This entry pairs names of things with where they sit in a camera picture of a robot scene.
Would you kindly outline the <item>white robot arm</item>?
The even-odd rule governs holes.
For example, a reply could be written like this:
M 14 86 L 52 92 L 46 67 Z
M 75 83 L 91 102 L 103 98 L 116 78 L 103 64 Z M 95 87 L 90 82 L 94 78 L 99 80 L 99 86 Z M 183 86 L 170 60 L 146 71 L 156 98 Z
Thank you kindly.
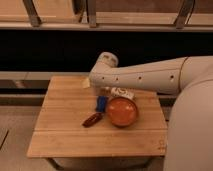
M 213 56 L 120 67 L 114 54 L 103 52 L 85 85 L 175 94 L 164 171 L 213 171 Z

